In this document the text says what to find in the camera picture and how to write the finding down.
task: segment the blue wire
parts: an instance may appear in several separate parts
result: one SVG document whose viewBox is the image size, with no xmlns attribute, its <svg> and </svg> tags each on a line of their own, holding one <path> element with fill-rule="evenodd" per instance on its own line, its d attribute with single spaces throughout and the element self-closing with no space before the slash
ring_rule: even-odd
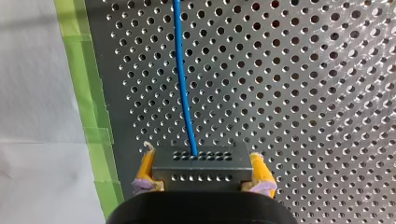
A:
<svg viewBox="0 0 396 224">
<path fill-rule="evenodd" d="M 187 135 L 190 140 L 191 155 L 198 155 L 197 143 L 195 142 L 194 129 L 191 125 L 191 117 L 189 110 L 189 99 L 187 96 L 186 80 L 184 78 L 183 65 L 183 35 L 180 20 L 180 0 L 173 0 L 174 21 L 175 21 L 175 49 L 176 63 L 178 73 L 178 85 L 180 87 L 181 105 L 183 107 L 184 121 L 186 123 Z"/>
</svg>

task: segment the perforated metal sheet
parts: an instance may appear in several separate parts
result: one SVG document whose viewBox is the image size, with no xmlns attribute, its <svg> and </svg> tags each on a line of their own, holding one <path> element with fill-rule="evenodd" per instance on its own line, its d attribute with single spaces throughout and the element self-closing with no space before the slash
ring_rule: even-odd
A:
<svg viewBox="0 0 396 224">
<path fill-rule="evenodd" d="M 185 145 L 171 2 L 86 0 L 126 197 L 143 141 Z M 199 145 L 245 141 L 302 223 L 395 223 L 393 1 L 182 2 Z"/>
</svg>

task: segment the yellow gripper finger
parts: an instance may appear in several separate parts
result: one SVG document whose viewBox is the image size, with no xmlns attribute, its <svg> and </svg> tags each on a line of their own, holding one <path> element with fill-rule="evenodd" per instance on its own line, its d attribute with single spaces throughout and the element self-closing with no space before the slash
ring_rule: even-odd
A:
<svg viewBox="0 0 396 224">
<path fill-rule="evenodd" d="M 255 181 L 268 181 L 276 183 L 271 171 L 264 162 L 263 156 L 257 152 L 250 154 L 250 161 L 253 166 L 253 179 Z M 275 190 L 271 189 L 271 198 L 275 196 Z"/>
</svg>

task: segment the hole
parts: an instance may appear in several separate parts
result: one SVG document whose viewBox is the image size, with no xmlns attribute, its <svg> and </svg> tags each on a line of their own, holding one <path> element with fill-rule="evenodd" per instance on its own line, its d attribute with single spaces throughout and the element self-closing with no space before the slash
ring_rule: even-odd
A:
<svg viewBox="0 0 396 224">
<path fill-rule="evenodd" d="M 113 5 L 111 5 L 111 10 L 113 11 L 118 11 L 120 9 L 120 6 L 116 3 L 113 3 Z"/>
<path fill-rule="evenodd" d="M 126 46 L 128 43 L 126 42 L 126 39 L 121 39 L 120 40 L 120 45 L 121 46 Z"/>
<path fill-rule="evenodd" d="M 238 6 L 238 5 L 234 6 L 234 7 L 233 7 L 233 12 L 234 12 L 234 13 L 240 13 L 240 12 L 241 12 L 241 7 Z"/>
<path fill-rule="evenodd" d="M 360 16 L 361 16 L 361 12 L 358 10 L 353 11 L 351 14 L 351 17 L 355 20 L 358 19 Z"/>
<path fill-rule="evenodd" d="M 123 26 L 123 25 L 122 25 L 122 22 L 120 22 L 120 21 L 117 21 L 117 22 L 116 22 L 116 28 L 117 28 L 117 29 L 122 29 L 122 26 Z"/>
<path fill-rule="evenodd" d="M 291 0 L 290 3 L 292 6 L 297 6 L 299 4 L 300 0 Z"/>
<path fill-rule="evenodd" d="M 216 8 L 215 14 L 216 14 L 216 16 L 221 16 L 222 15 L 222 9 L 220 7 Z"/>
<path fill-rule="evenodd" d="M 313 16 L 313 17 L 311 17 L 311 22 L 312 23 L 318 23 L 318 21 L 319 21 L 319 16 Z"/>
<path fill-rule="evenodd" d="M 271 7 L 272 7 L 272 8 L 277 8 L 277 7 L 279 7 L 279 2 L 276 1 L 276 0 L 275 0 L 275 1 L 272 1 L 272 2 L 271 2 Z"/>
<path fill-rule="evenodd" d="M 279 25 L 280 25 L 280 22 L 279 22 L 279 21 L 273 21 L 273 22 L 272 22 L 272 26 L 273 26 L 274 28 L 279 27 Z"/>
<path fill-rule="evenodd" d="M 350 33 L 350 37 L 352 38 L 352 39 L 356 39 L 356 38 L 358 38 L 359 37 L 359 31 L 352 31 L 351 33 Z"/>
<path fill-rule="evenodd" d="M 381 14 L 382 14 L 382 8 L 379 8 L 379 7 L 375 8 L 372 12 L 372 15 L 375 17 L 380 16 Z"/>
<path fill-rule="evenodd" d="M 299 22 L 300 22 L 300 20 L 298 18 L 291 19 L 291 25 L 293 25 L 293 26 L 298 25 Z"/>
<path fill-rule="evenodd" d="M 291 39 L 291 44 L 297 45 L 298 43 L 300 43 L 300 39 L 298 37 L 294 37 Z"/>
<path fill-rule="evenodd" d="M 171 17 L 169 16 L 169 15 L 165 15 L 165 16 L 163 16 L 163 21 L 165 22 L 165 23 L 168 23 L 168 22 L 170 22 L 172 19 L 171 19 Z"/>
<path fill-rule="evenodd" d="M 253 9 L 253 11 L 258 11 L 260 9 L 260 4 L 259 3 L 253 3 L 251 5 L 251 9 Z"/>
<path fill-rule="evenodd" d="M 253 30 L 255 30 L 255 31 L 260 30 L 261 27 L 262 27 L 262 26 L 260 25 L 259 22 L 255 22 L 255 23 L 253 24 Z"/>
<path fill-rule="evenodd" d="M 241 25 L 235 25 L 234 30 L 235 30 L 236 33 L 241 33 L 242 32 L 242 26 Z"/>
</svg>

